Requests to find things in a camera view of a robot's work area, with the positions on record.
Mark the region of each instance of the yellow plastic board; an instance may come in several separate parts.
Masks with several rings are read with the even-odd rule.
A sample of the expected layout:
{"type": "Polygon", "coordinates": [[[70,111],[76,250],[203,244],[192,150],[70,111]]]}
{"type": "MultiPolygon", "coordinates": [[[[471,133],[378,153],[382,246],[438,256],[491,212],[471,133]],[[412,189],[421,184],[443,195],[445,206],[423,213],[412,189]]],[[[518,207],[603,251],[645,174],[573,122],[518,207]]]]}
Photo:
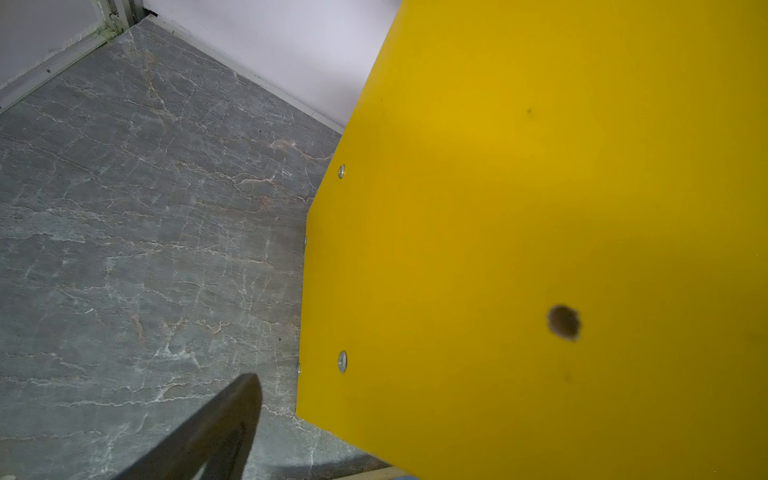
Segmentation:
{"type": "Polygon", "coordinates": [[[767,3],[405,0],[307,237],[307,421],[422,480],[768,478],[767,3]]]}

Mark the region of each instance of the black object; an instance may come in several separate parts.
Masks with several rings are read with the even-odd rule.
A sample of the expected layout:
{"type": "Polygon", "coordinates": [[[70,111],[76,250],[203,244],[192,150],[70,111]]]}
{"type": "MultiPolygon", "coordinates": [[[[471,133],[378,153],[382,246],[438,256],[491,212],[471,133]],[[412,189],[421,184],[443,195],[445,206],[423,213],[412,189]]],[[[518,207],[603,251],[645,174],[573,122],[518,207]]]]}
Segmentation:
{"type": "Polygon", "coordinates": [[[260,413],[259,379],[241,375],[114,480],[189,480],[206,461],[200,480],[237,480],[260,413]]]}

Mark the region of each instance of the baseboard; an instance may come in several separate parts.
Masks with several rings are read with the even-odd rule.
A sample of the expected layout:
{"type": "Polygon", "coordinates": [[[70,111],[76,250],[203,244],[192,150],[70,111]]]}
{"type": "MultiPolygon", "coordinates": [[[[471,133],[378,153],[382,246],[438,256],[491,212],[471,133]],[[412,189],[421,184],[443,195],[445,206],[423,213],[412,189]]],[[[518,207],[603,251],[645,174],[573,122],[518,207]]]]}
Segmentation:
{"type": "Polygon", "coordinates": [[[166,30],[168,30],[171,34],[177,36],[178,38],[181,38],[186,43],[192,45],[197,50],[202,51],[204,54],[208,55],[209,57],[212,57],[214,60],[222,63],[223,65],[226,65],[228,68],[231,68],[241,76],[247,78],[248,80],[252,81],[253,83],[259,85],[264,90],[270,92],[274,96],[278,97],[280,100],[283,100],[287,102],[288,104],[294,106],[295,108],[298,108],[305,114],[309,115],[310,117],[314,118],[321,124],[329,127],[330,129],[339,132],[340,134],[344,133],[344,127],[337,124],[335,121],[331,120],[330,118],[326,117],[325,115],[319,113],[318,111],[312,109],[309,105],[304,104],[302,101],[297,100],[296,98],[290,96],[286,92],[280,90],[279,88],[275,87],[268,81],[261,78],[259,75],[253,73],[248,68],[245,68],[237,61],[234,61],[233,59],[227,57],[221,50],[211,47],[210,45],[202,42],[201,40],[195,38],[187,29],[184,27],[181,27],[178,24],[175,24],[165,18],[160,18],[154,15],[148,15],[145,18],[145,21],[153,22],[159,27],[162,27],[166,30]]]}
{"type": "Polygon", "coordinates": [[[6,85],[0,90],[0,114],[114,36],[113,31],[100,28],[6,85]]]}

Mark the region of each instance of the marble floor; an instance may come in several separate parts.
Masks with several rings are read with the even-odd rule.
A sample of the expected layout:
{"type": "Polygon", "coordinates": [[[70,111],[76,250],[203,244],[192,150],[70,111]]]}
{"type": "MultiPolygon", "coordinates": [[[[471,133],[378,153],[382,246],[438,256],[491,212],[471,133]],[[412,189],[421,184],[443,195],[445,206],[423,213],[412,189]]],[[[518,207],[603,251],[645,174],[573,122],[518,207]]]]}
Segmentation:
{"type": "Polygon", "coordinates": [[[382,466],[293,413],[338,141],[146,20],[0,114],[0,477],[110,478],[242,372],[244,478],[382,466]]]}

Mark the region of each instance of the screw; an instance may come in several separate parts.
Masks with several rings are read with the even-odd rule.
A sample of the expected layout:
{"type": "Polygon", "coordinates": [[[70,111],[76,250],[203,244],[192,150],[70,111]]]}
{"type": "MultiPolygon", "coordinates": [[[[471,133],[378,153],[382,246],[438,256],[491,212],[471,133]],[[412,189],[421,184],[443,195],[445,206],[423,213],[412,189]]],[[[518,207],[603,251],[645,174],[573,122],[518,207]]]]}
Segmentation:
{"type": "Polygon", "coordinates": [[[342,350],[339,354],[339,371],[341,373],[346,372],[346,351],[342,350]]]}

